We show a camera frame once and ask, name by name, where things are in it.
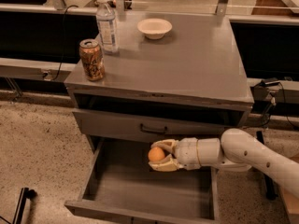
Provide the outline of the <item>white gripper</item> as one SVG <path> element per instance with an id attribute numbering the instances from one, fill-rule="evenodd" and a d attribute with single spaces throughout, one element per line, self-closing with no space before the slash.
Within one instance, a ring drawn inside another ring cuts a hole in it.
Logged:
<path id="1" fill-rule="evenodd" d="M 158 172 L 174 172 L 178 169 L 195 170 L 200 169 L 201 164 L 198 155 L 198 140 L 196 138 L 184 138 L 180 141 L 175 139 L 164 139 L 154 142 L 151 148 L 159 147 L 171 155 L 161 161 L 150 161 L 149 166 Z"/>

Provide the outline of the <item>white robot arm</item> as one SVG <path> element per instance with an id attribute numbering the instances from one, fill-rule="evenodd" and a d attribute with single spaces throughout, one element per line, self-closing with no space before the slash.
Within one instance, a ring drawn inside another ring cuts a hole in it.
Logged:
<path id="1" fill-rule="evenodd" d="M 161 140 L 150 149 L 156 147 L 168 155 L 158 161 L 149 158 L 149 166 L 155 171 L 197 170 L 208 166 L 245 172 L 254 167 L 299 197 L 299 163 L 276 153 L 242 130 L 228 129 L 220 138 Z"/>

